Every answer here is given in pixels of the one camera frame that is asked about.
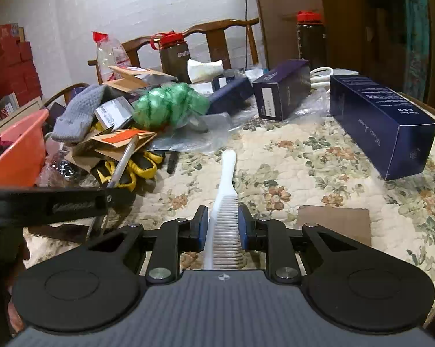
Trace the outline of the brown cardboard piece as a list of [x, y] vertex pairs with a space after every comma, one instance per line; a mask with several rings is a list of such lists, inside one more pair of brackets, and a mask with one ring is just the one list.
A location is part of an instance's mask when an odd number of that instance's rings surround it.
[[302, 205], [298, 210], [295, 229], [300, 230], [306, 223], [325, 226], [350, 239], [372, 246], [368, 209]]

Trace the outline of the wooden chair left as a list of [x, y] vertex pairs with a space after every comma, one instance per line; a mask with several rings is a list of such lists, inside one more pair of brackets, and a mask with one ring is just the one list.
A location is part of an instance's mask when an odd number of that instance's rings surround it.
[[[140, 60], [138, 51], [146, 46], [150, 45], [150, 38], [151, 36], [140, 36], [138, 38], [132, 39], [128, 42], [124, 42], [122, 46], [124, 47], [124, 50], [126, 50], [126, 53], [129, 57], [129, 60], [133, 66], [139, 67], [140, 66]], [[95, 67], [96, 75], [97, 75], [97, 81], [99, 84], [102, 83], [101, 73], [99, 71], [97, 60], [89, 60], [87, 61], [87, 64], [90, 67]]]

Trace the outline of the brown bottle red lid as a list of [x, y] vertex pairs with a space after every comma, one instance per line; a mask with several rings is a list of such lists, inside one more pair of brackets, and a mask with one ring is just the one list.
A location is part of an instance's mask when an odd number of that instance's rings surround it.
[[162, 72], [189, 84], [188, 61], [191, 59], [188, 44], [181, 32], [157, 33], [151, 36], [150, 45], [159, 51]]

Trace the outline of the wooden chair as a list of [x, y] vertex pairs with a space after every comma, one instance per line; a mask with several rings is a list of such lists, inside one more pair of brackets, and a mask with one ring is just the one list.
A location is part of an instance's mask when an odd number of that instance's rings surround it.
[[225, 31], [231, 27], [244, 27], [246, 29], [246, 40], [248, 42], [246, 48], [250, 51], [253, 64], [258, 64], [259, 56], [253, 34], [253, 26], [257, 25], [259, 22], [258, 18], [253, 18], [248, 21], [226, 19], [208, 23], [199, 23], [185, 30], [182, 34], [185, 38], [191, 34], [204, 34], [211, 61], [215, 62], [221, 60], [223, 62], [224, 70], [228, 70], [232, 65], [228, 52]]
[[[146, 46], [150, 45], [150, 38], [151, 36], [140, 36], [138, 38], [132, 39], [128, 42], [124, 42], [122, 46], [124, 47], [124, 50], [126, 50], [126, 53], [129, 57], [129, 60], [133, 66], [139, 67], [140, 66], [140, 60], [138, 51]], [[90, 67], [95, 67], [96, 75], [97, 75], [97, 81], [99, 84], [102, 83], [101, 73], [99, 71], [97, 60], [89, 60], [87, 61], [87, 64]]]

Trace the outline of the brown wooden wardrobe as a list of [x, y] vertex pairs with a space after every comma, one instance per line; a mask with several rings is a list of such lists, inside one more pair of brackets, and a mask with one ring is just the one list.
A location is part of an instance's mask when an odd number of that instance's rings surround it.
[[297, 14], [319, 13], [326, 29], [327, 65], [363, 72], [366, 0], [257, 0], [268, 68], [300, 57]]

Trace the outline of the green plastic bag bundle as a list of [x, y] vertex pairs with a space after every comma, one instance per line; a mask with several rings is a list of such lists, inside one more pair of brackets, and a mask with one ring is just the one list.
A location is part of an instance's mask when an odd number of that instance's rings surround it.
[[205, 115], [210, 107], [206, 96], [185, 83], [154, 88], [133, 103], [133, 120], [142, 129], [177, 126], [189, 114]]

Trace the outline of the large dark blue box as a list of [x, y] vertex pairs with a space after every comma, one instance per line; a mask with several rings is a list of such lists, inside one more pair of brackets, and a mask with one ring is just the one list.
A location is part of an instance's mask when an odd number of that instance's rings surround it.
[[392, 89], [361, 75], [333, 75], [330, 114], [383, 180], [423, 171], [435, 137], [435, 120]]

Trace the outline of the yellow black work glove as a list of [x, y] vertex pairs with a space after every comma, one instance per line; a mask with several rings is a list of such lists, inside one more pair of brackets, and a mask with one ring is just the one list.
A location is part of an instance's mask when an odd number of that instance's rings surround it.
[[[137, 151], [130, 158], [117, 187], [126, 188], [133, 192], [139, 181], [155, 177], [158, 167], [162, 165], [165, 157], [163, 151]], [[102, 187], [107, 187], [117, 165], [118, 162], [112, 159], [100, 160], [90, 173]]]

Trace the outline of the white paper tissue wad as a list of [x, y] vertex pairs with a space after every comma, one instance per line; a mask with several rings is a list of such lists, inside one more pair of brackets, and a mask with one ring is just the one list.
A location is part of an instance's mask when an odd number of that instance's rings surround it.
[[211, 82], [215, 77], [224, 74], [223, 61], [202, 63], [189, 59], [187, 62], [188, 77], [192, 84]]

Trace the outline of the pink plastic basin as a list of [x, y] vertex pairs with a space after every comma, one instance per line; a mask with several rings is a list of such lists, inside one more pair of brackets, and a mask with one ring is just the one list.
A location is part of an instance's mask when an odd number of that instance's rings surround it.
[[49, 116], [41, 109], [1, 133], [13, 144], [0, 155], [0, 187], [32, 187], [46, 157], [42, 125]]

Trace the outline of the upright purple box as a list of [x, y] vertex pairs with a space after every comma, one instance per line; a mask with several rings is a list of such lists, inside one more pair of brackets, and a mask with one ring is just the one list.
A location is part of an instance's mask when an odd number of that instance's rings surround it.
[[260, 118], [283, 121], [311, 91], [307, 60], [286, 60], [253, 82]]

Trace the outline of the white plastic comb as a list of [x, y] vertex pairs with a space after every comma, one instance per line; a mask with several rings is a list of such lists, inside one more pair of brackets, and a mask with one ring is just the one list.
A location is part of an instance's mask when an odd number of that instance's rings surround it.
[[233, 185], [237, 155], [227, 149], [221, 155], [221, 180], [210, 213], [203, 250], [205, 270], [238, 270], [243, 251], [238, 229], [238, 194]]

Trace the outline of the stack of red boxes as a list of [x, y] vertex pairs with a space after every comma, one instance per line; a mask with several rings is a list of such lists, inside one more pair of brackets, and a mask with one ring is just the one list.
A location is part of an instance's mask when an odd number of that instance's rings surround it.
[[0, 101], [14, 93], [20, 107], [42, 97], [31, 44], [24, 35], [17, 23], [0, 25]]

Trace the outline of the grey knitted sock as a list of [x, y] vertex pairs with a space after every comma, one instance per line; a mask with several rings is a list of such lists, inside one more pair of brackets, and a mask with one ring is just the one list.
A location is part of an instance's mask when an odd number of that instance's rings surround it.
[[77, 94], [57, 118], [51, 138], [61, 143], [81, 142], [90, 130], [106, 90], [106, 85], [90, 85]]

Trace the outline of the wooden chair right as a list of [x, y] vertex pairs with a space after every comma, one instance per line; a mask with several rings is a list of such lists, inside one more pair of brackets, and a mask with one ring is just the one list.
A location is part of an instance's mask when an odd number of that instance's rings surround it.
[[226, 19], [208, 23], [199, 23], [185, 30], [182, 34], [185, 38], [191, 34], [204, 34], [211, 61], [215, 62], [221, 60], [223, 62], [224, 70], [228, 70], [232, 65], [228, 52], [225, 31], [231, 27], [244, 27], [246, 29], [246, 40], [248, 42], [246, 48], [250, 51], [253, 64], [258, 64], [259, 56], [253, 34], [253, 26], [257, 25], [259, 22], [258, 18], [253, 18], [248, 21]]

